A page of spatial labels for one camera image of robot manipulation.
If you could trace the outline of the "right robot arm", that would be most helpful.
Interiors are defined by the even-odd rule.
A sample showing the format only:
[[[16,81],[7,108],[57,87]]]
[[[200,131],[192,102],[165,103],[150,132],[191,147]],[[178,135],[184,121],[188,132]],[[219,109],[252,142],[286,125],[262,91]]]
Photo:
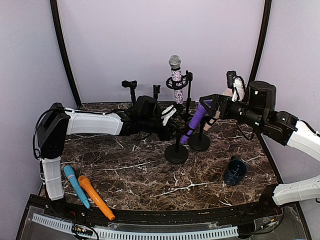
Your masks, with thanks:
[[[232,101],[230,96],[212,94],[199,99],[206,112],[220,119],[236,120],[246,124],[283,146],[300,150],[316,160],[320,159],[320,133],[306,121],[287,111],[276,111],[276,87],[264,81],[252,81],[248,101]],[[255,213],[266,217],[275,205],[320,199],[320,177],[316,176],[287,184],[272,184],[265,188]]]

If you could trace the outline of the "black stand of blue microphone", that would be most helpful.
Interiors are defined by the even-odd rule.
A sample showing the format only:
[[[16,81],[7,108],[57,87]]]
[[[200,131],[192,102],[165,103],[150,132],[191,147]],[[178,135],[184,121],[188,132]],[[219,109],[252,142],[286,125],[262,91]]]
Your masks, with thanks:
[[[131,102],[133,105],[136,103],[135,90],[136,90],[137,84],[138,84],[138,82],[136,80],[133,80],[133,81],[123,80],[121,82],[122,87],[130,89],[130,97],[131,97]]]

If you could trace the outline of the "pink microphone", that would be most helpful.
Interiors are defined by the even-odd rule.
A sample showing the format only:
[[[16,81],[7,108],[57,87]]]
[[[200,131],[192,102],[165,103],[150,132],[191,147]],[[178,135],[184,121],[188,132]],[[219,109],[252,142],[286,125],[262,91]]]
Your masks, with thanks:
[[[227,88],[222,95],[224,96],[228,96],[228,97],[232,97],[233,96],[233,91],[230,88]],[[217,110],[215,112],[214,117],[209,117],[205,120],[205,125],[203,127],[204,131],[208,131],[214,124],[214,122],[219,119],[221,112],[219,110]]]

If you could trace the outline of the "orange microphone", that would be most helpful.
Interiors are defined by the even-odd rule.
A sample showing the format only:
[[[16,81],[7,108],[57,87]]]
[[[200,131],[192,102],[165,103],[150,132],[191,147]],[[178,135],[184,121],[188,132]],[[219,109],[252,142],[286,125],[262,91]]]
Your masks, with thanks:
[[[87,192],[87,194],[91,197],[100,211],[107,217],[110,221],[113,221],[116,216],[113,214],[112,210],[106,205],[105,201],[100,197],[97,191],[93,188],[90,180],[84,176],[80,175],[78,177],[79,185]]]

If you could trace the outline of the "black stand of pink microphone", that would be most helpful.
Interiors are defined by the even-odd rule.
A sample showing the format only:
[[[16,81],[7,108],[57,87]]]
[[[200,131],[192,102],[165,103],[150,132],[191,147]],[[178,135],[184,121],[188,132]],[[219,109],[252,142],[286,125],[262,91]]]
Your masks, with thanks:
[[[200,121],[199,132],[194,133],[189,137],[189,146],[196,151],[206,151],[210,147],[210,139],[204,134],[205,120]]]

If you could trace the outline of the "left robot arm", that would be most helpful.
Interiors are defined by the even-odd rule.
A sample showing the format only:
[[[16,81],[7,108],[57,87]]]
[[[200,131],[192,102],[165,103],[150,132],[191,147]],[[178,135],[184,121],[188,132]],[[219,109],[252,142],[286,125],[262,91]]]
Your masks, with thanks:
[[[109,112],[84,111],[54,103],[38,119],[32,138],[34,158],[42,164],[51,210],[60,218],[71,213],[65,203],[62,186],[61,156],[66,136],[75,134],[102,134],[127,137],[140,132],[157,134],[161,141],[169,141],[181,130],[172,120],[183,111],[181,104],[173,103],[161,108],[150,96],[139,96],[128,109]]]

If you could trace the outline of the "blue microphone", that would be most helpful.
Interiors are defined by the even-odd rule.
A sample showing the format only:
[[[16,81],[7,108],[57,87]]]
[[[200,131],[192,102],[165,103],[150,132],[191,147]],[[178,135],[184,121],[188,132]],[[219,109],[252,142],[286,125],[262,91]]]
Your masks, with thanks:
[[[89,200],[86,196],[86,194],[84,193],[82,187],[80,186],[78,179],[76,178],[76,174],[74,172],[74,170],[72,169],[71,166],[66,165],[63,168],[63,172],[66,176],[66,178],[68,179],[68,181],[71,183],[76,195],[78,196],[79,200],[81,201],[81,203],[87,208],[90,209],[91,205],[89,203]]]

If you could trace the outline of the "black stand of purple microphone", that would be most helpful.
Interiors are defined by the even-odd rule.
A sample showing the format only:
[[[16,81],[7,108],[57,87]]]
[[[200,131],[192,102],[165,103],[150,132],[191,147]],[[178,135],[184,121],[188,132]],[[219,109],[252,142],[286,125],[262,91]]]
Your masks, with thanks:
[[[181,135],[177,134],[175,143],[169,145],[164,151],[165,159],[172,164],[182,164],[188,157],[188,149],[180,143]]]

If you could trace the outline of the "purple microphone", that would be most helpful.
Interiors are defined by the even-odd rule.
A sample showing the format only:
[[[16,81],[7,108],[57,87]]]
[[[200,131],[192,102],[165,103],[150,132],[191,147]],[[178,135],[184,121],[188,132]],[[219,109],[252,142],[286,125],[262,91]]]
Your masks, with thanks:
[[[189,140],[189,138],[194,133],[195,129],[197,128],[198,124],[201,122],[201,120],[203,119],[203,117],[205,116],[206,113],[207,113],[206,109],[199,102],[195,114],[193,115],[192,119],[190,120],[188,127],[184,131],[184,134],[180,138],[179,143],[181,145],[184,145]]]

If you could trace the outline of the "black stand of orange microphone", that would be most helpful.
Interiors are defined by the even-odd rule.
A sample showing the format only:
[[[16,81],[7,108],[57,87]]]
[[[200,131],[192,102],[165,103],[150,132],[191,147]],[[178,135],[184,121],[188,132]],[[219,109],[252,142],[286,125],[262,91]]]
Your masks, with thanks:
[[[154,84],[153,85],[153,98],[157,101],[160,94],[160,85]]]

